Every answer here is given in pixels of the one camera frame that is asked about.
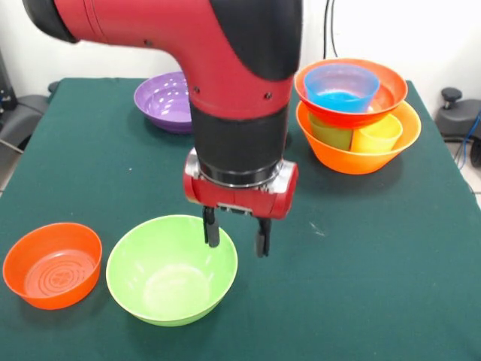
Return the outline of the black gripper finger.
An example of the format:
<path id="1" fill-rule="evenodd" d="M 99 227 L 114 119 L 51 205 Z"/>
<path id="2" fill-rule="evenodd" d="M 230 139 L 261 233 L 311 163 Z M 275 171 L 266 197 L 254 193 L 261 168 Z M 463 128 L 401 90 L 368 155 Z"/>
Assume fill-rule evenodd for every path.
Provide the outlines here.
<path id="1" fill-rule="evenodd" d="M 219 245 L 219 225 L 215 217 L 215 209 L 204 206 L 202 211 L 204 240 L 210 247 Z"/>
<path id="2" fill-rule="evenodd" d="M 257 218 L 259 229 L 256 234 L 256 255 L 259 258 L 268 256 L 270 251 L 271 219 Z"/>

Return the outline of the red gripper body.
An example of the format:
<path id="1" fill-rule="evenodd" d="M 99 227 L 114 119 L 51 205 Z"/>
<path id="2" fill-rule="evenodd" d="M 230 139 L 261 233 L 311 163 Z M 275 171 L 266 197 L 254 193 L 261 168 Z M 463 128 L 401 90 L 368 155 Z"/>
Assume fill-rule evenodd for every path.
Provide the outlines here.
<path id="1" fill-rule="evenodd" d="M 200 170 L 195 149 L 186 158 L 183 188 L 190 202 L 212 208 L 226 208 L 254 217 L 283 219 L 289 213 L 298 179 L 298 166 L 283 160 L 279 171 L 267 183 L 257 187 L 233 188 L 215 184 Z"/>

